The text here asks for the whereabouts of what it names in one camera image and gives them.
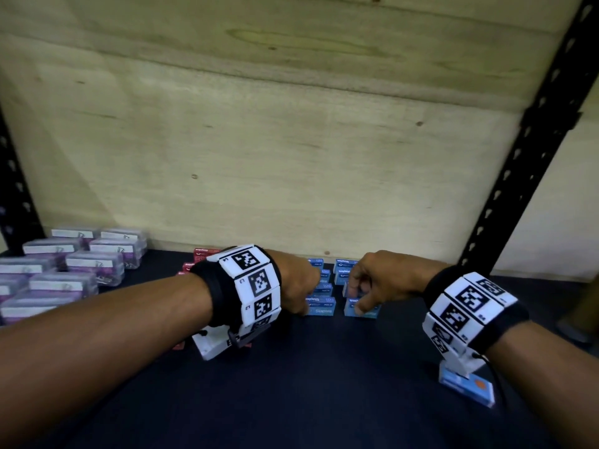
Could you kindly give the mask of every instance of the perforated metal post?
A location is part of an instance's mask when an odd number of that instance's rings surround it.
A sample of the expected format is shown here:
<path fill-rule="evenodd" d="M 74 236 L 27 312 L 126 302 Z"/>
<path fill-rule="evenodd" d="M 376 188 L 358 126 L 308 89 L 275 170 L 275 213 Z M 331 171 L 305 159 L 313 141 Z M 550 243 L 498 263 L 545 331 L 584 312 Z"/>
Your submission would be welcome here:
<path fill-rule="evenodd" d="M 460 264 L 490 273 L 599 72 L 599 0 L 583 0 L 468 239 Z"/>
<path fill-rule="evenodd" d="M 9 255 L 23 255 L 22 245 L 44 238 L 4 115 L 0 112 L 0 230 Z"/>

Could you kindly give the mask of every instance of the person's left hand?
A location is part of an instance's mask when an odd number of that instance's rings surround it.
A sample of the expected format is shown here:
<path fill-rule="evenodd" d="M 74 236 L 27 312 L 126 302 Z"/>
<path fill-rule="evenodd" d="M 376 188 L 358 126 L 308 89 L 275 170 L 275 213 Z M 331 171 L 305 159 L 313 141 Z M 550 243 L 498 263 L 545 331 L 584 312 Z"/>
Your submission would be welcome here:
<path fill-rule="evenodd" d="M 320 270 L 306 258 L 277 250 L 267 250 L 281 272 L 281 307 L 294 314 L 306 315 L 310 310 L 305 298 L 320 282 Z"/>

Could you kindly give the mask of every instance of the wire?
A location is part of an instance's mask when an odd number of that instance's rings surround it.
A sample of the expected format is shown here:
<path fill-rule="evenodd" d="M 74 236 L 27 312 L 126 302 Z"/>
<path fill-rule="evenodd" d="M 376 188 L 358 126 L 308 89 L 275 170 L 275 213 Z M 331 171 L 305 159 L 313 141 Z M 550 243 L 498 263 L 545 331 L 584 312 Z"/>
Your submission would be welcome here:
<path fill-rule="evenodd" d="M 505 410 L 507 410 L 507 399 L 505 398 L 505 391 L 503 390 L 503 386 L 501 385 L 501 381 L 499 380 L 499 375 L 497 375 L 497 372 L 495 371 L 495 369 L 493 368 L 493 366 L 490 364 L 489 360 L 484 357 L 483 355 L 480 355 L 478 353 L 473 353 L 472 357 L 476 358 L 476 359 L 482 359 L 485 364 L 487 364 L 489 366 L 490 369 L 490 373 L 493 375 L 493 379 L 495 380 L 495 383 L 497 384 L 497 388 L 499 389 L 499 395 L 501 396 L 501 401 L 503 402 L 503 407 L 505 408 Z"/>

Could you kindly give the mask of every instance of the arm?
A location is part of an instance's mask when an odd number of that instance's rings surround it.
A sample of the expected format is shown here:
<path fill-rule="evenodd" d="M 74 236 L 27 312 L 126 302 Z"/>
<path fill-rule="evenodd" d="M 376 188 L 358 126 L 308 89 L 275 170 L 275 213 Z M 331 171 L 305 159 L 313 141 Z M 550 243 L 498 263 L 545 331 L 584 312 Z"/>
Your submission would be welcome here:
<path fill-rule="evenodd" d="M 356 313 L 422 293 L 447 266 L 388 251 L 366 254 L 350 274 L 350 293 L 368 293 Z M 566 447 L 596 447 L 599 359 L 531 321 L 510 328 L 485 355 Z"/>
<path fill-rule="evenodd" d="M 281 271 L 281 306 L 305 313 L 320 272 L 269 251 Z M 32 438 L 205 327 L 212 299 L 202 279 L 179 275 L 122 288 L 0 331 L 0 447 Z"/>

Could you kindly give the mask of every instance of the wooden panel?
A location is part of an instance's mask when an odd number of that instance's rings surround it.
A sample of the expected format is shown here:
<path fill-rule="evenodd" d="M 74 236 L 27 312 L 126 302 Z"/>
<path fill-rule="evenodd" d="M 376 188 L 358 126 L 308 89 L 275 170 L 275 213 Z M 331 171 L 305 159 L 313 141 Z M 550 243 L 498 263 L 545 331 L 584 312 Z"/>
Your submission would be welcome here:
<path fill-rule="evenodd" d="M 0 29 L 221 74 L 521 110 L 578 4 L 528 0 L 513 12 L 517 0 L 384 2 L 408 9 L 347 0 L 2 0 Z M 518 26 L 501 24 L 510 13 Z M 535 30 L 545 21 L 546 31 Z"/>
<path fill-rule="evenodd" d="M 599 271 L 599 85 L 496 264 L 497 273 L 588 281 Z"/>
<path fill-rule="evenodd" d="M 7 35 L 0 52 L 43 223 L 137 226 L 163 247 L 456 260 L 518 121 Z"/>

